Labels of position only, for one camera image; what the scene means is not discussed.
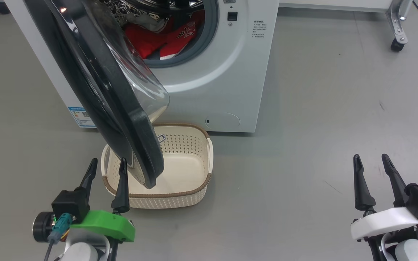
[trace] washing machine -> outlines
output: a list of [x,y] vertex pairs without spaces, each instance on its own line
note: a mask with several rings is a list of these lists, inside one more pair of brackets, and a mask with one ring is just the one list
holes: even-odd
[[[126,3],[125,8],[129,8],[129,3],[136,6],[156,1],[111,2]],[[176,1],[164,2],[169,8],[161,7],[160,12],[176,12],[171,8]],[[123,29],[120,21],[117,25],[108,24],[111,21],[106,22],[101,15],[101,10],[111,12],[111,6],[106,6],[104,1],[7,0],[6,3],[80,127],[98,127],[98,120],[91,118],[94,108],[85,104],[92,100],[93,103],[104,103],[98,86],[124,89],[121,95],[127,95],[125,89],[133,89],[141,95],[162,98],[160,88],[157,92],[153,88],[143,91],[130,81],[133,78],[145,86],[163,86],[169,94],[168,106],[164,106],[162,114],[162,111],[155,113],[160,115],[156,119],[150,117],[151,122],[195,124],[214,132],[255,132],[279,0],[189,0],[185,7],[189,11],[191,8],[204,10],[204,21],[197,36],[172,58],[143,60],[136,57],[136,50],[123,32],[116,30]],[[119,7],[118,11],[122,12],[123,8]],[[117,13],[107,14],[108,17],[111,15],[117,20]],[[63,30],[71,30],[74,37],[66,39]],[[133,56],[134,62],[124,62],[113,42],[115,47],[128,48],[121,51],[125,56]],[[125,76],[129,84],[113,83],[105,76],[90,75],[88,70],[82,70],[81,67],[86,65],[79,62],[78,53],[71,50],[75,45],[93,50],[82,54],[90,57],[88,66],[117,69],[111,72],[112,75]],[[103,54],[108,57],[97,57]],[[103,117],[118,120],[110,115]]]

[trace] washing machine door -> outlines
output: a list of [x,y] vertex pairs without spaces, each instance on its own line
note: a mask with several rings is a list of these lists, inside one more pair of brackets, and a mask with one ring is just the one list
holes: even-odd
[[111,149],[141,168],[146,188],[154,187],[164,159],[151,122],[167,108],[167,91],[107,7],[96,0],[45,3],[86,81],[72,86],[75,94]]

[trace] black wheel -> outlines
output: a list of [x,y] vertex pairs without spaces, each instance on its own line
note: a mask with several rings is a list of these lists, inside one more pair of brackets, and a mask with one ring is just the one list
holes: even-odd
[[401,51],[401,50],[403,50],[403,47],[404,47],[404,43],[403,44],[398,43],[396,38],[393,40],[393,43],[391,43],[391,50],[392,51]]
[[7,15],[9,13],[11,12],[9,8],[7,8],[7,5],[4,2],[0,2],[0,14]]

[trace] laundry basket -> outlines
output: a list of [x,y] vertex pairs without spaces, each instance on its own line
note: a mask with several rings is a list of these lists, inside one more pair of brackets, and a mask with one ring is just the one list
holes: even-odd
[[[154,130],[164,156],[164,172],[156,186],[145,188],[143,173],[135,161],[128,168],[130,207],[180,208],[202,200],[211,179],[214,152],[204,129],[190,124],[155,124]],[[106,189],[116,195],[119,157],[106,145],[101,156],[101,172]]]

